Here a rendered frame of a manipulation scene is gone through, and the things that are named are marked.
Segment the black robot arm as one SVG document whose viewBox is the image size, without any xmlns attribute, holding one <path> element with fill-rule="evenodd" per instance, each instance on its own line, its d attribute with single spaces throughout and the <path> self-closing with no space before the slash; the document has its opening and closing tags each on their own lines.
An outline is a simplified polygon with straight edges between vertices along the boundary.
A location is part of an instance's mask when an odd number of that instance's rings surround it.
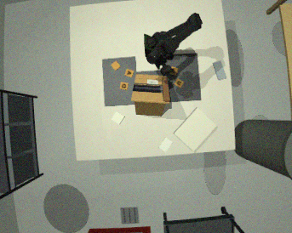
<svg viewBox="0 0 292 233">
<path fill-rule="evenodd" d="M 166 58 L 166 61 L 172 60 L 174 57 L 173 53 L 180 46 L 180 43 L 193 32 L 199 30 L 202 23 L 199 14 L 194 13 L 191 14 L 185 23 L 169 31 L 155 32 L 152 37 L 146 39 L 147 47 L 155 47 L 155 49 L 146 56 L 146 60 L 152 65 L 154 65 L 161 56 Z"/>
</svg>

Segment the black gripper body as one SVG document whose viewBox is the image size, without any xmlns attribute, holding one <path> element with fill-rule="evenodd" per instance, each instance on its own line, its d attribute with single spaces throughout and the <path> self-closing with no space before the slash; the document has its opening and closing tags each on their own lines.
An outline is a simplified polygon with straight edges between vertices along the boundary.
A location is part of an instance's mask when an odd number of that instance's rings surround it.
<svg viewBox="0 0 292 233">
<path fill-rule="evenodd" d="M 157 60 L 157 64 L 161 65 L 163 68 L 161 69 L 161 72 L 163 75 L 168 75 L 169 73 L 173 72 L 173 68 L 170 65 L 166 65 L 165 63 L 168 62 L 166 61 L 166 58 L 164 58 L 163 56 L 161 56 L 158 60 Z"/>
</svg>

